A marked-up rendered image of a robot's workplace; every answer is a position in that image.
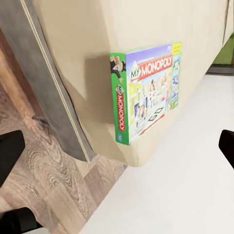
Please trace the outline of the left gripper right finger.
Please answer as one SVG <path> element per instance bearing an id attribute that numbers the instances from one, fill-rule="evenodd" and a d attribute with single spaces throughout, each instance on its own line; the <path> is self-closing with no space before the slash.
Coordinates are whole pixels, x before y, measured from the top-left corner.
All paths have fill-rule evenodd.
<path id="1" fill-rule="evenodd" d="M 222 130 L 218 146 L 234 169 L 234 132 Z"/>

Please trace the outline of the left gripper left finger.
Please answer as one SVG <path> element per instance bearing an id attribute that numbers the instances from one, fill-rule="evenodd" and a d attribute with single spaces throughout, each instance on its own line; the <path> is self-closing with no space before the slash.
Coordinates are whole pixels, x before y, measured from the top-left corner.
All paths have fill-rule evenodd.
<path id="1" fill-rule="evenodd" d="M 0 188 L 25 149 L 22 130 L 0 135 Z"/>

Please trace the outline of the board game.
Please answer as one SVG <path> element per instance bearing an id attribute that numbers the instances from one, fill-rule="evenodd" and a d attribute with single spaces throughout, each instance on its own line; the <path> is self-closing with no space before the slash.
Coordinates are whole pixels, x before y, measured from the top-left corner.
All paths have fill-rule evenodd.
<path id="1" fill-rule="evenodd" d="M 109 53 L 115 140 L 130 146 L 178 106 L 181 41 Z"/>

